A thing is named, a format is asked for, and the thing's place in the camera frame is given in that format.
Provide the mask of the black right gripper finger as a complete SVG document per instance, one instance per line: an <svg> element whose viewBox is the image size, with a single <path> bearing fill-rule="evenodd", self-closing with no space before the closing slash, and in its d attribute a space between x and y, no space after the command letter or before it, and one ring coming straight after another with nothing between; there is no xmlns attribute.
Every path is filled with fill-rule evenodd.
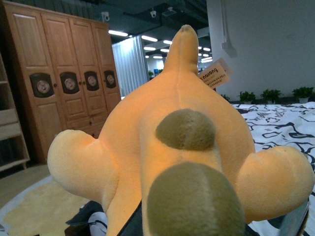
<svg viewBox="0 0 315 236"><path fill-rule="evenodd" d="M284 217L280 226L280 236L299 236L304 228L309 211L309 201L304 202Z"/></svg>

